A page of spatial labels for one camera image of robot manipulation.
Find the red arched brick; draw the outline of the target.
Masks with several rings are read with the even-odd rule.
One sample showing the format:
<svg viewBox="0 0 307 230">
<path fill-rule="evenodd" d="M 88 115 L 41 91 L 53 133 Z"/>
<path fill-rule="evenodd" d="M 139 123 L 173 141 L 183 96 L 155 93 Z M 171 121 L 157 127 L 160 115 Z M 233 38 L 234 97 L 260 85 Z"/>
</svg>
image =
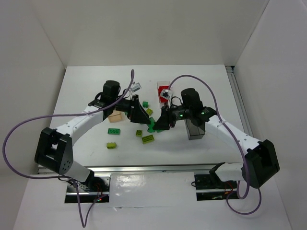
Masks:
<svg viewBox="0 0 307 230">
<path fill-rule="evenodd" d="M 168 101 L 170 95 L 169 95 L 169 86 L 165 85 L 165 86 L 159 86 L 158 88 L 158 96 L 159 96 L 159 100 L 160 103 L 165 103 Z"/>
</svg>

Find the lime small square brick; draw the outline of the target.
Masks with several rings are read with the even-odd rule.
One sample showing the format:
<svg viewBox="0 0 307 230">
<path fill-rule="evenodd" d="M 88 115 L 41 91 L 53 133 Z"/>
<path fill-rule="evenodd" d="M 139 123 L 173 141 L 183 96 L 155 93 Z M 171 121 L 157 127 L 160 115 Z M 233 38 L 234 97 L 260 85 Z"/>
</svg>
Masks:
<svg viewBox="0 0 307 230">
<path fill-rule="evenodd" d="M 136 130 L 136 136 L 142 137 L 142 130 Z"/>
</svg>

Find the lime 2x2 brick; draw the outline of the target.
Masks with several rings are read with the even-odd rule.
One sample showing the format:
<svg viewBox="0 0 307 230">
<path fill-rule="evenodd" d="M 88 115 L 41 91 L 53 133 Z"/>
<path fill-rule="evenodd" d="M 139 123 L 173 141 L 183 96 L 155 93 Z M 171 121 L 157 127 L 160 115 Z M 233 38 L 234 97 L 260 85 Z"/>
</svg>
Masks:
<svg viewBox="0 0 307 230">
<path fill-rule="evenodd" d="M 146 110 L 146 113 L 147 113 L 148 115 L 152 115 L 152 114 L 153 114 L 153 111 L 152 111 L 152 109 L 148 108 L 148 109 Z"/>
</svg>

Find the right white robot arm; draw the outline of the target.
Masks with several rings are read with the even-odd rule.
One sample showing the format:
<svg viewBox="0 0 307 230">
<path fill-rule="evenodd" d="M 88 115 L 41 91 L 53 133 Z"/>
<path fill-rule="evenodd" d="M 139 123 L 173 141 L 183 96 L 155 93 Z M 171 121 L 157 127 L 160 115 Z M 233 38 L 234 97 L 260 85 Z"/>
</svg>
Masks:
<svg viewBox="0 0 307 230">
<path fill-rule="evenodd" d="M 181 92 L 182 102 L 167 102 L 161 108 L 161 116 L 154 130 L 169 130 L 177 121 L 185 122 L 189 140 L 202 139 L 206 133 L 214 135 L 228 146 L 238 150 L 242 163 L 219 163 L 210 170 L 214 182 L 245 181 L 258 189 L 280 170 L 274 144 L 260 141 L 219 117 L 217 112 L 203 106 L 194 88 Z"/>
</svg>

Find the dark green 2x4 brick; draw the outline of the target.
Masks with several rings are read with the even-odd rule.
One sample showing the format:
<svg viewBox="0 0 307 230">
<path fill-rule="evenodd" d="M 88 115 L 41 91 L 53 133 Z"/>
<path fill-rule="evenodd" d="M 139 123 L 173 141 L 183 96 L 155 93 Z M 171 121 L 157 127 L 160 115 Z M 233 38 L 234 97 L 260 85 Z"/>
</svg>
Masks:
<svg viewBox="0 0 307 230">
<path fill-rule="evenodd" d="M 120 129 L 119 128 L 109 128 L 107 133 L 109 135 L 120 135 Z"/>
</svg>

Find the small green cube brick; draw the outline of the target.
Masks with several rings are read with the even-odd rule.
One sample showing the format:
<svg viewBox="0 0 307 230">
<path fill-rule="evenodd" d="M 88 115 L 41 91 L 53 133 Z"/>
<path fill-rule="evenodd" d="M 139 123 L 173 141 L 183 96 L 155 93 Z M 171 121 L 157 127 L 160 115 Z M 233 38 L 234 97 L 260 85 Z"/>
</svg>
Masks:
<svg viewBox="0 0 307 230">
<path fill-rule="evenodd" d="M 148 108 L 148 102 L 147 102 L 147 101 L 143 101 L 142 106 L 143 106 L 144 108 Z"/>
</svg>

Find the aluminium rail front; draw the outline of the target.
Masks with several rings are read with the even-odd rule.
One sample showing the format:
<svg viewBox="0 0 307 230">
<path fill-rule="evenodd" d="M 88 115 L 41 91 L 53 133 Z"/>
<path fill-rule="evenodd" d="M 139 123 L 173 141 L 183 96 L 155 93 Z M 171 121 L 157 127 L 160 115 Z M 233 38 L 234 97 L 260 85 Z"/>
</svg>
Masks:
<svg viewBox="0 0 307 230">
<path fill-rule="evenodd" d="M 153 172 L 198 172 L 209 171 L 215 164 L 136 165 L 88 167 L 95 173 L 153 173 Z"/>
</svg>

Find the clear plastic container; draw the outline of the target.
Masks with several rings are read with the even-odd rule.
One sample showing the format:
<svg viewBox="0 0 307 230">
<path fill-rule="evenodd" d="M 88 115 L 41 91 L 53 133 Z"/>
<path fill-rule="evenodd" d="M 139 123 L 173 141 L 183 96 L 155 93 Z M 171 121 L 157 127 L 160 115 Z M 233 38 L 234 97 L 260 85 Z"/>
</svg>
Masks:
<svg viewBox="0 0 307 230">
<path fill-rule="evenodd" d="M 162 108 L 165 104 L 169 103 L 170 99 L 169 85 L 170 81 L 157 82 L 159 108 Z"/>
</svg>

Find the tan translucent container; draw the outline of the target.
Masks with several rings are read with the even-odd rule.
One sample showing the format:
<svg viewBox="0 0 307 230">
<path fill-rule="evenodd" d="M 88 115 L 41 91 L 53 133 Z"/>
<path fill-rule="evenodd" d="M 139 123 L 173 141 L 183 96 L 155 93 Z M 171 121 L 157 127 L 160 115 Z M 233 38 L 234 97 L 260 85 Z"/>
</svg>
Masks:
<svg viewBox="0 0 307 230">
<path fill-rule="evenodd" d="M 122 112 L 114 110 L 113 113 L 108 116 L 108 120 L 110 123 L 122 121 Z"/>
</svg>

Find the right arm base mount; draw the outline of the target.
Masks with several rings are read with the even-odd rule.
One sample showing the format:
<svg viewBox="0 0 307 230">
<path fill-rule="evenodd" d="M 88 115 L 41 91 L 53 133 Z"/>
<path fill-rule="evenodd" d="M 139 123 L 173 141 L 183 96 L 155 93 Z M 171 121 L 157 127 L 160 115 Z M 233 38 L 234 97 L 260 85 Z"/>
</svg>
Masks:
<svg viewBox="0 0 307 230">
<path fill-rule="evenodd" d="M 195 174 L 191 183 L 196 189 L 197 201 L 212 201 L 238 199 L 236 194 L 237 182 L 213 182 L 208 174 Z"/>
</svg>

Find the aluminium rail right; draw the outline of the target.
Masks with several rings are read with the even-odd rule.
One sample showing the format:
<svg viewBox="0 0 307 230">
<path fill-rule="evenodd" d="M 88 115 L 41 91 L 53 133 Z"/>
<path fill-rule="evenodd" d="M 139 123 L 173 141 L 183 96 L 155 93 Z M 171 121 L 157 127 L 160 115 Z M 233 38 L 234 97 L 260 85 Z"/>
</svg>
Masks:
<svg viewBox="0 0 307 230">
<path fill-rule="evenodd" d="M 234 95 L 235 103 L 239 112 L 239 117 L 243 127 L 242 128 L 243 131 L 235 131 L 235 129 L 233 127 L 230 127 L 230 125 L 229 128 L 233 131 L 238 143 L 241 146 L 241 149 L 244 153 L 244 160 L 246 161 L 249 173 L 251 173 L 253 169 L 253 164 L 252 164 L 253 155 L 249 155 L 249 152 L 253 153 L 252 150 L 259 145 L 258 143 L 259 140 L 253 137 L 251 126 L 247 118 L 247 113 L 244 107 L 243 99 L 240 94 L 240 90 L 235 78 L 233 68 L 231 66 L 226 66 L 225 69 L 230 82 L 232 93 Z"/>
</svg>

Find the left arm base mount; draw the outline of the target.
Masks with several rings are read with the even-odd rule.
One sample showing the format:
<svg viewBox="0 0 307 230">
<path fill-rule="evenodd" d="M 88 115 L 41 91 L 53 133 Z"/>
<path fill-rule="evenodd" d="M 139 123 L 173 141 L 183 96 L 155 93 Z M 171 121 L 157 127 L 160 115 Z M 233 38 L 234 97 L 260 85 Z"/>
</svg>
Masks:
<svg viewBox="0 0 307 230">
<path fill-rule="evenodd" d="M 97 203 L 109 202 L 111 175 L 98 173 L 95 176 L 99 178 L 99 181 L 94 182 L 91 188 L 87 188 L 85 185 L 76 182 L 80 203 L 92 203 L 95 199 L 98 199 Z M 73 182 L 61 176 L 58 176 L 58 179 L 67 183 L 64 203 L 77 204 L 77 192 Z"/>
</svg>

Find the grey translucent container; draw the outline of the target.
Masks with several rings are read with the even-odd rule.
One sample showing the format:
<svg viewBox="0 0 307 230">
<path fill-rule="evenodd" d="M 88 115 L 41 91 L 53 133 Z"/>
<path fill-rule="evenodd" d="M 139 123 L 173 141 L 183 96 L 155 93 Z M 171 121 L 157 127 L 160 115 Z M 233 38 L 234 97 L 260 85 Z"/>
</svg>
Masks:
<svg viewBox="0 0 307 230">
<path fill-rule="evenodd" d="M 202 139 L 205 135 L 205 124 L 200 126 L 194 125 L 191 120 L 185 120 L 185 127 L 187 131 L 187 136 L 189 140 Z"/>
</svg>

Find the aluminium rail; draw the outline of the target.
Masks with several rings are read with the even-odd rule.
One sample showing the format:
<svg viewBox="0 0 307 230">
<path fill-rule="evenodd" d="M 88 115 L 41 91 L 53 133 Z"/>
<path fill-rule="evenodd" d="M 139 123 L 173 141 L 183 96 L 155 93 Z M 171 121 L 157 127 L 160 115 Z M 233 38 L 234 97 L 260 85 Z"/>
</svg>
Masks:
<svg viewBox="0 0 307 230">
<path fill-rule="evenodd" d="M 95 173 L 153 173 L 153 172 L 198 172 L 209 171 L 215 164 L 136 165 L 88 167 Z"/>
<path fill-rule="evenodd" d="M 243 127 L 242 128 L 243 131 L 235 131 L 235 129 L 233 127 L 230 127 L 230 125 L 229 128 L 233 131 L 238 143 L 241 146 L 241 149 L 244 153 L 244 160 L 246 161 L 249 173 L 251 173 L 253 169 L 253 164 L 252 164 L 253 155 L 249 155 L 249 152 L 253 153 L 252 150 L 259 145 L 258 143 L 259 140 L 253 137 L 251 126 L 247 118 L 247 113 L 244 107 L 243 99 L 240 94 L 240 90 L 235 78 L 233 68 L 231 66 L 226 66 L 225 69 L 230 82 L 232 93 L 234 95 L 235 103 L 239 112 L 239 117 Z"/>
</svg>

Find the lime rounded brick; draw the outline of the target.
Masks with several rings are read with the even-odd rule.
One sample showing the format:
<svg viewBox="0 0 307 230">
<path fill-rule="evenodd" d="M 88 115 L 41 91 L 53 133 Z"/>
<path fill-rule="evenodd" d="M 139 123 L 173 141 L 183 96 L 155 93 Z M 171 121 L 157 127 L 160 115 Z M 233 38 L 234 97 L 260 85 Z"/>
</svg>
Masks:
<svg viewBox="0 0 307 230">
<path fill-rule="evenodd" d="M 117 144 L 115 142 L 108 142 L 106 144 L 107 149 L 115 149 L 117 147 Z"/>
</svg>

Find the long green brick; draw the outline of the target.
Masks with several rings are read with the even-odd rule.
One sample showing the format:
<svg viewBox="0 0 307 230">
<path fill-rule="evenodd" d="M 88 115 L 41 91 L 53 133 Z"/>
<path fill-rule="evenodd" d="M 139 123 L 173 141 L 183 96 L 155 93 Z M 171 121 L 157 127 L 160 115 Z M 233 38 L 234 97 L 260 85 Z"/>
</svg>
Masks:
<svg viewBox="0 0 307 230">
<path fill-rule="evenodd" d="M 153 129 L 154 125 L 155 125 L 155 119 L 153 117 L 150 117 L 150 124 L 147 125 L 148 126 L 148 129 L 147 129 L 148 133 L 154 133 L 155 132 L 155 130 Z"/>
</svg>

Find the lime 2x4 brick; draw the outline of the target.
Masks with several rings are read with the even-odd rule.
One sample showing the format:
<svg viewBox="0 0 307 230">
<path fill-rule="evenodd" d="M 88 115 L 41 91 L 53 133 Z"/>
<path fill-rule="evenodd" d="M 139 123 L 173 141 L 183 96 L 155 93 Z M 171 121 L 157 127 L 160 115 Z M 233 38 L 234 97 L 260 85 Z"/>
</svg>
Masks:
<svg viewBox="0 0 307 230">
<path fill-rule="evenodd" d="M 142 137 L 142 143 L 143 144 L 151 143 L 153 141 L 154 141 L 154 136 L 153 135 L 148 135 L 148 136 Z"/>
</svg>

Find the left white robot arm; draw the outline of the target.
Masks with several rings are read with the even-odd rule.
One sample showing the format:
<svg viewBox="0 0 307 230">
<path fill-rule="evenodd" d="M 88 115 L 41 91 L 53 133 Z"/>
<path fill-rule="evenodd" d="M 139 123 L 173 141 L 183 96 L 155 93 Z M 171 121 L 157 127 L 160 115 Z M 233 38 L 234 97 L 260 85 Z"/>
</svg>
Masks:
<svg viewBox="0 0 307 230">
<path fill-rule="evenodd" d="M 107 80 L 80 116 L 55 129 L 42 130 L 35 153 L 35 163 L 59 175 L 70 177 L 86 187 L 100 182 L 94 172 L 73 159 L 73 146 L 77 140 L 94 126 L 110 116 L 114 110 L 126 112 L 132 123 L 150 124 L 148 114 L 142 108 L 139 98 L 119 98 L 120 83 Z"/>
</svg>

